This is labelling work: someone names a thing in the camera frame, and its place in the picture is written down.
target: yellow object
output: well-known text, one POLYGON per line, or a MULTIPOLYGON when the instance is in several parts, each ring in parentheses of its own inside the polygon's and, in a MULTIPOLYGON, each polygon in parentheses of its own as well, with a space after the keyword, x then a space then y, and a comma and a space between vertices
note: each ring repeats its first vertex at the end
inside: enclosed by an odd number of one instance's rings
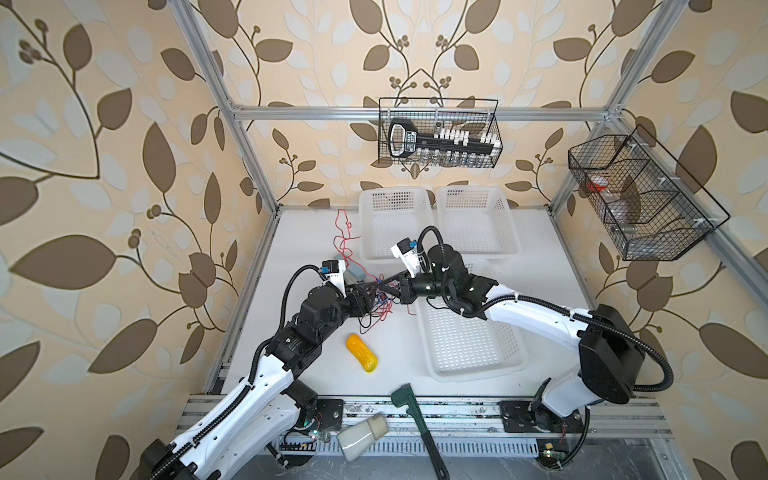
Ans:
POLYGON ((376 364, 378 362, 376 355, 373 355, 373 352, 371 352, 366 344, 363 343, 360 337, 355 333, 346 339, 346 348, 352 352, 366 372, 371 373, 376 369, 376 364))

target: black handle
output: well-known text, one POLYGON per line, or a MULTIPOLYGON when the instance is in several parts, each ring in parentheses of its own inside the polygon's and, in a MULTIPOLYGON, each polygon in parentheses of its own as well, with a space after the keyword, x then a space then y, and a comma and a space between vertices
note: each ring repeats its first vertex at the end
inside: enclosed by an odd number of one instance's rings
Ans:
POLYGON ((440 452, 438 452, 435 441, 432 440, 432 434, 429 432, 422 433, 422 441, 427 448, 427 452, 429 452, 429 459, 432 460, 432 466, 435 467, 437 478, 440 480, 449 480, 451 476, 448 475, 448 469, 445 467, 445 463, 442 462, 442 457, 440 456, 440 452))

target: robotic arm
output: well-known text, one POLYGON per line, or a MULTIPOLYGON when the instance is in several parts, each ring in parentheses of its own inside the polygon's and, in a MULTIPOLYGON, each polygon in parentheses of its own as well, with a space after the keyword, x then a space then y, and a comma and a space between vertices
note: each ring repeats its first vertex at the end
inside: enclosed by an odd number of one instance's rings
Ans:
POLYGON ((637 339, 609 306, 600 305, 595 311, 569 309, 471 275, 461 254, 444 244, 434 227, 427 227, 416 242, 404 239, 392 251, 407 270, 381 282, 344 286, 343 263, 335 260, 323 262, 322 269, 299 269, 283 297, 280 328, 257 347, 248 377, 171 444, 155 440, 147 447, 138 478, 231 478, 281 432, 312 425, 317 394, 298 377, 319 357, 323 340, 346 319, 374 310, 380 290, 406 305, 420 296, 440 296, 459 315, 510 323, 577 353, 580 365, 546 379, 531 402, 531 421, 543 431, 557 431, 562 419, 582 406, 603 400, 627 403, 633 391, 656 392, 672 384, 673 373, 664 357, 637 339), (438 245, 425 253, 422 241, 429 231, 438 245), (315 270, 324 284, 311 289, 300 311, 284 324, 288 291, 304 270, 315 270), (646 354, 659 363, 664 380, 635 385, 646 354))

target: black wire basket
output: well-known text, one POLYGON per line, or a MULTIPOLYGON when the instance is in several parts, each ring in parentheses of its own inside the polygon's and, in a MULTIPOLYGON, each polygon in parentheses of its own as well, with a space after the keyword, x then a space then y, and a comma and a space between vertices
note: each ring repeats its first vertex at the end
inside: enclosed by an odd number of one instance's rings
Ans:
POLYGON ((421 168, 493 168, 504 148, 497 106, 475 98, 380 98, 379 158, 421 168))
POLYGON ((677 260, 730 218, 642 125, 630 135, 603 135, 571 148, 568 168, 623 260, 677 260), (674 174, 652 158, 655 146, 672 160, 674 174))

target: yellow plastic vegetable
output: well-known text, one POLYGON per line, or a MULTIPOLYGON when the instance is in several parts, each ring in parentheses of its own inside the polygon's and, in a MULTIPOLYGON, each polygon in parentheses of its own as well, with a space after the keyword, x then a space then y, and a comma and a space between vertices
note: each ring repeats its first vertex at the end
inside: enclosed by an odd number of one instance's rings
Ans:
POLYGON ((376 369, 376 363, 378 362, 376 355, 373 355, 373 352, 371 352, 366 344, 363 343, 360 337, 355 333, 346 339, 346 348, 352 352, 366 372, 371 373, 376 369))

